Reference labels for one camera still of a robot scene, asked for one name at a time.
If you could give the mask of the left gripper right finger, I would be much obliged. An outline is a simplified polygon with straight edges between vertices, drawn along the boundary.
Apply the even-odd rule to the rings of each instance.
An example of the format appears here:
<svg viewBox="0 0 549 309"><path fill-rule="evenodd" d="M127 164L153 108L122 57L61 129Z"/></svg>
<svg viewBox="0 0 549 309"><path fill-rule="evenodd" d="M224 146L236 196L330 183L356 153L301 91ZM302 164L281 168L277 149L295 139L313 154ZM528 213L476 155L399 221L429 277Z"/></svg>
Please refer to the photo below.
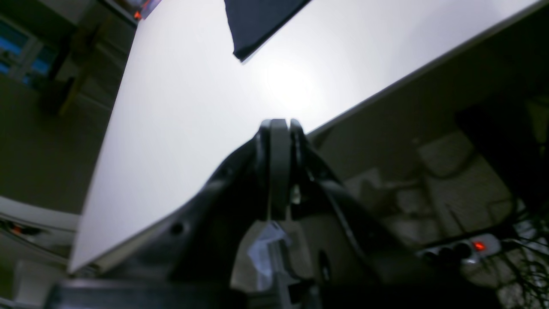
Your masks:
<svg viewBox="0 0 549 309"><path fill-rule="evenodd" d="M321 185L323 181L339 180L328 164L318 154L314 145L304 133L300 122L290 120L292 139L291 182L298 189L299 201L292 202L292 215L315 215L333 212L333 202Z"/></svg>

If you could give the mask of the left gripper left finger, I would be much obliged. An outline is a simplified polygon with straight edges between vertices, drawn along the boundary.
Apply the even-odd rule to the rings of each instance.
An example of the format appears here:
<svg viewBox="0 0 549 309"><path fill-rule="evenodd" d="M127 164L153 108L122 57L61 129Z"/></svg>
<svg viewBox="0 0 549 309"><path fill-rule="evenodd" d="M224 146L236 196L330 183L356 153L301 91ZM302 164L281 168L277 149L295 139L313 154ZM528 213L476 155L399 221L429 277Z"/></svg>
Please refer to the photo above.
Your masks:
<svg viewBox="0 0 549 309"><path fill-rule="evenodd" d="M290 203L290 131L286 120L261 122L256 134L256 172L266 206L262 218L284 220Z"/></svg>

